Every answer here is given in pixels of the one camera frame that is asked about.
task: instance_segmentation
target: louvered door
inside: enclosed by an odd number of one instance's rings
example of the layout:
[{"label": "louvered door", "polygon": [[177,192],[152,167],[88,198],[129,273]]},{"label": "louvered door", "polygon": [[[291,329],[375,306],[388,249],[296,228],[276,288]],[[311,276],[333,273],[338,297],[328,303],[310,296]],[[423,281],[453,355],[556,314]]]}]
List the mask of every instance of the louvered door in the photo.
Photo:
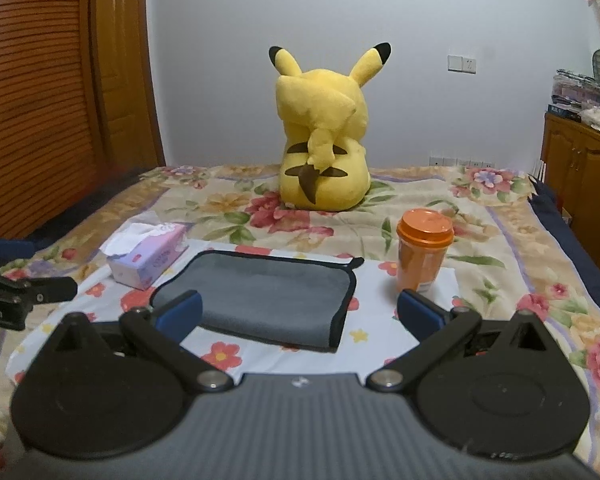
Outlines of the louvered door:
[{"label": "louvered door", "polygon": [[89,0],[0,0],[0,236],[63,211],[104,162],[88,12]]}]

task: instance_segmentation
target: floral bedspread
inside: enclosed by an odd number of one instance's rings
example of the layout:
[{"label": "floral bedspread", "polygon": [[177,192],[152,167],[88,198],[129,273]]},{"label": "floral bedspread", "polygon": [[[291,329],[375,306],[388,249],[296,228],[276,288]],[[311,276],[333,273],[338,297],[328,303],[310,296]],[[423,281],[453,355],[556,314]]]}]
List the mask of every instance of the floral bedspread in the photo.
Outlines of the floral bedspread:
[{"label": "floral bedspread", "polygon": [[[570,359],[592,405],[576,455],[600,474],[600,309],[534,215],[526,200],[532,192],[526,174],[477,168],[372,171],[365,199],[350,211],[333,214],[283,204],[276,190],[277,169],[157,168],[56,245],[2,271],[12,278],[71,275],[82,282],[105,263],[99,245],[125,219],[151,209],[165,221],[186,223],[190,238],[255,251],[364,256],[381,260],[380,268],[394,275],[396,221],[407,209],[435,208],[454,222],[456,237],[445,261],[459,282],[454,304],[491,319],[509,319],[516,309],[530,308]],[[13,389],[4,375],[6,360],[54,308],[37,307],[24,334],[0,330],[0,441]]]}]

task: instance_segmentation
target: navy blue cloth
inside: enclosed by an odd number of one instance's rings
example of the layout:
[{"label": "navy blue cloth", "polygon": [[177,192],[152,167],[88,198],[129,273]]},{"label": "navy blue cloth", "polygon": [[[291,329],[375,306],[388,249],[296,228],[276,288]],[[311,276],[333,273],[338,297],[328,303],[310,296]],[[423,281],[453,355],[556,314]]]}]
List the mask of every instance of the navy blue cloth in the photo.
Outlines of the navy blue cloth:
[{"label": "navy blue cloth", "polygon": [[555,205],[554,192],[542,182],[535,182],[534,185],[538,195],[529,200],[534,213],[573,262],[589,295],[600,307],[600,269],[562,219],[562,215]]},{"label": "navy blue cloth", "polygon": [[131,170],[128,173],[109,182],[100,189],[65,209],[58,216],[47,221],[44,225],[33,231],[26,239],[35,244],[36,250],[41,251],[55,244],[69,231],[77,227],[91,214],[104,206],[118,193],[140,181],[139,176],[145,170]]}]

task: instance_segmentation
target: gray device base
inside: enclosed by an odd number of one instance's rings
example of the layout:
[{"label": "gray device base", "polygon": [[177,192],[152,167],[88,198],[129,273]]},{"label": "gray device base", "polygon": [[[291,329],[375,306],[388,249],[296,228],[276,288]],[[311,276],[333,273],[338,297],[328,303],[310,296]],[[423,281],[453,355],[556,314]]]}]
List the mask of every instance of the gray device base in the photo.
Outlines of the gray device base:
[{"label": "gray device base", "polygon": [[429,433],[406,400],[355,374],[247,374],[196,398],[154,444],[77,462],[30,450],[2,480],[596,480],[571,455],[476,458]]}]

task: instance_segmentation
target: ribbed surface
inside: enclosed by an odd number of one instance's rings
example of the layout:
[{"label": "ribbed surface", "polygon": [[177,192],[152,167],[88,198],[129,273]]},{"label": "ribbed surface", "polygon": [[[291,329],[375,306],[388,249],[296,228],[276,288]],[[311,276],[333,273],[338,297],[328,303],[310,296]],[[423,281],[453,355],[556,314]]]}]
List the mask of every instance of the ribbed surface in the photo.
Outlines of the ribbed surface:
[{"label": "ribbed surface", "polygon": [[0,0],[0,236],[28,234],[94,181],[81,2]]},{"label": "ribbed surface", "polygon": [[293,376],[246,376],[227,394],[200,397],[151,447],[82,463],[32,452],[4,480],[596,478],[564,455],[541,465],[473,458],[427,433],[403,398],[366,390],[356,375],[306,378],[298,388]]}]

